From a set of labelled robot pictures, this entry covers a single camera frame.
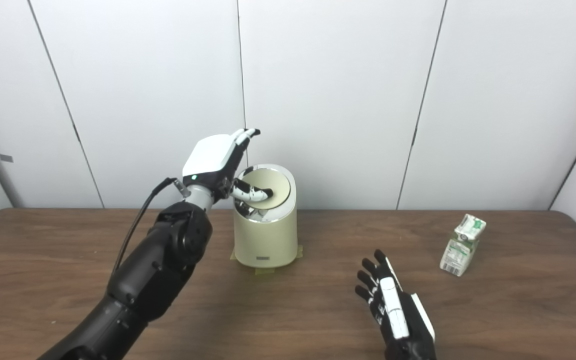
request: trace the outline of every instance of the robotic hand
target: robotic hand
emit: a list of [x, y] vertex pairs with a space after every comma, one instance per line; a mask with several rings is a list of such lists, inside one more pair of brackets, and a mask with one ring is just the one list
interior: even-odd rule
[[357, 278], [368, 287], [354, 291], [368, 303], [386, 342], [386, 360], [437, 360], [435, 330], [417, 294], [408, 294], [381, 250], [375, 250], [377, 265], [368, 259]]
[[262, 201], [273, 195], [243, 181], [234, 181], [250, 139], [257, 129], [240, 129], [232, 135], [206, 137], [197, 143], [183, 167], [183, 178], [167, 178], [150, 194], [150, 200], [173, 183], [183, 196], [157, 216], [146, 238], [112, 272], [99, 304], [66, 337], [39, 360], [121, 360], [148, 323], [170, 307], [202, 259], [213, 233], [208, 211], [230, 195], [245, 201]]
[[[260, 189], [235, 178], [250, 139], [260, 133], [258, 129], [239, 129], [232, 135], [213, 135], [200, 140], [183, 166], [183, 186], [187, 190], [180, 188], [180, 191], [184, 198], [189, 201], [193, 192], [199, 192], [197, 195], [201, 196], [192, 197], [192, 202], [208, 210], [230, 195], [243, 201], [262, 201], [273, 196], [271, 189]], [[212, 200], [200, 200], [205, 196]]]

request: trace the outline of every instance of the finger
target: finger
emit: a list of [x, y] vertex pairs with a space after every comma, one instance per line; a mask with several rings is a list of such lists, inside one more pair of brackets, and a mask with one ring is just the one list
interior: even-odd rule
[[377, 266], [375, 266], [372, 261], [364, 257], [363, 260], [361, 260], [361, 265], [368, 271], [368, 273], [370, 273], [373, 279], [377, 279], [377, 273], [375, 272]]
[[377, 259], [377, 262], [379, 262], [379, 264], [386, 264], [386, 262], [388, 262], [386, 254], [380, 249], [374, 251], [374, 258]]
[[359, 270], [357, 271], [357, 279], [361, 280], [362, 283], [366, 284], [366, 287], [368, 287], [368, 290], [374, 289], [377, 287], [377, 282], [375, 282], [375, 280], [368, 275], [365, 271]]
[[373, 296], [370, 294], [370, 292], [363, 286], [361, 285], [357, 285], [354, 287], [354, 292], [361, 297], [363, 300], [366, 301], [366, 303], [368, 303], [368, 301], [370, 299], [373, 298]]
[[259, 134], [261, 134], [261, 131], [258, 129], [246, 129], [235, 139], [235, 144], [247, 147], [250, 139]]
[[375, 317], [375, 319], [377, 319], [377, 317], [384, 317], [384, 314], [386, 313], [386, 308], [384, 308], [384, 303], [382, 303], [380, 300], [378, 300], [378, 298], [373, 297], [372, 301], [369, 302], [368, 307], [370, 308], [370, 312], [372, 313], [372, 316]]
[[232, 133], [232, 135], [230, 135], [230, 137], [233, 139], [233, 141], [237, 141], [237, 138], [240, 137], [241, 134], [243, 134], [246, 131], [246, 129], [238, 129], [235, 132]]
[[242, 201], [264, 201], [273, 196], [272, 189], [260, 189], [244, 180], [235, 178], [232, 183], [231, 195]]

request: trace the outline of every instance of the milk carton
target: milk carton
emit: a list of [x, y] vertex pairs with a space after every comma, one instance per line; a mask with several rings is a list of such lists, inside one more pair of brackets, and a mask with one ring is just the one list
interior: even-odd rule
[[484, 229], [486, 229], [486, 221], [466, 214], [448, 240], [439, 268], [453, 275], [464, 275], [464, 271], [473, 260]]

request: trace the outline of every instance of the tape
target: tape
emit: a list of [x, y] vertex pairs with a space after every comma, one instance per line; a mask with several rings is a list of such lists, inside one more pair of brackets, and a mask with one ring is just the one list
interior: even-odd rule
[[275, 268], [265, 268], [265, 269], [256, 268], [256, 269], [254, 269], [254, 275], [272, 274], [274, 272], [275, 272]]

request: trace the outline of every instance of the robot finger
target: robot finger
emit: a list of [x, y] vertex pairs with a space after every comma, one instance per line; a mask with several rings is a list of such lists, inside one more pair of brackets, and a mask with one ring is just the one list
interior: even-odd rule
[[375, 290], [377, 289], [377, 282], [374, 280], [374, 278], [368, 275], [365, 271], [359, 270], [357, 271], [357, 279], [361, 280], [361, 282], [364, 283], [366, 287], [368, 287], [368, 290], [370, 290], [371, 294], [375, 293]]
[[381, 251], [380, 249], [377, 249], [374, 251], [374, 258], [377, 259], [377, 262], [380, 265], [386, 265], [386, 261], [388, 259], [386, 257], [386, 254], [383, 251]]
[[373, 279], [375, 280], [378, 279], [377, 266], [373, 264], [372, 261], [364, 257], [363, 260], [361, 260], [361, 265], [363, 266], [364, 269], [366, 269], [366, 271], [368, 271], [368, 273], [370, 273], [370, 276], [372, 276]]
[[[394, 278], [397, 289], [402, 291], [402, 284], [400, 284], [400, 280], [397, 278], [397, 274], [393, 269], [393, 265], [391, 265], [391, 261], [388, 260], [386, 254], [380, 249], [377, 249], [374, 251], [374, 258], [379, 262], [379, 267], [387, 267], [388, 271], [390, 272], [388, 276], [392, 276]], [[386, 271], [377, 271], [377, 273], [377, 278], [383, 278], [386, 275]]]
[[357, 285], [354, 287], [354, 292], [361, 297], [363, 300], [366, 301], [366, 303], [370, 303], [371, 299], [373, 298], [373, 295], [370, 294], [370, 291], [368, 291], [365, 287], [361, 286], [361, 285]]
[[235, 144], [247, 148], [250, 139], [259, 134], [261, 134], [261, 131], [258, 129], [246, 129], [238, 135], [237, 139], [235, 139]]
[[233, 142], [237, 141], [237, 138], [240, 137], [241, 134], [243, 134], [246, 131], [246, 129], [239, 129], [236, 130], [235, 132], [232, 133], [232, 135], [230, 135], [230, 137], [232, 138]]
[[233, 180], [230, 193], [235, 199], [254, 202], [263, 201], [273, 196], [272, 189], [260, 189], [238, 178]]

